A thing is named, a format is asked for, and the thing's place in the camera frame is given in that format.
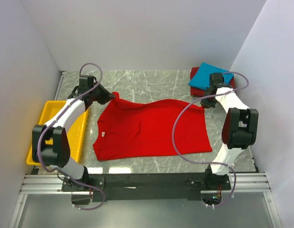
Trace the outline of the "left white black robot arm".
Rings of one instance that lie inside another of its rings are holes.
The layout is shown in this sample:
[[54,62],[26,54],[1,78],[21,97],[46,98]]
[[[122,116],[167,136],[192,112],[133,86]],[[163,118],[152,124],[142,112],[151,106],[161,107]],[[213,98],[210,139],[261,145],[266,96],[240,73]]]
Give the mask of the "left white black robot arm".
[[114,98],[94,76],[80,76],[78,85],[58,113],[43,125],[33,127],[32,160],[48,171],[59,171],[65,176],[66,184],[73,184],[79,191],[86,190],[90,185],[89,173],[71,157],[67,133],[93,102],[104,105]]

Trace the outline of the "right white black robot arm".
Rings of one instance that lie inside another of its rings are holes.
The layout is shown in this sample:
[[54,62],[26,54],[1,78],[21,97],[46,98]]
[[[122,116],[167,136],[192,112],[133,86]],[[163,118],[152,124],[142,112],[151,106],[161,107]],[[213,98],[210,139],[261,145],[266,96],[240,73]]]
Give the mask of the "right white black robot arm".
[[214,108],[219,103],[226,112],[221,133],[223,144],[203,179],[205,187],[213,190],[227,182],[229,167],[240,153],[255,143],[259,113],[240,100],[232,86],[224,82],[223,73],[210,74],[204,96],[203,108]]

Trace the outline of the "bright red t-shirt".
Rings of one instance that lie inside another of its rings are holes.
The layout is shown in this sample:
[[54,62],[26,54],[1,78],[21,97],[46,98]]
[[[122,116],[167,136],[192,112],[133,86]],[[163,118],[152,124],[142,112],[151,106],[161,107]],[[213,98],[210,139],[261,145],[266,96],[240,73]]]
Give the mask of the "bright red t-shirt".
[[211,152],[205,111],[187,102],[164,99],[148,104],[115,98],[98,119],[93,149],[98,161]]

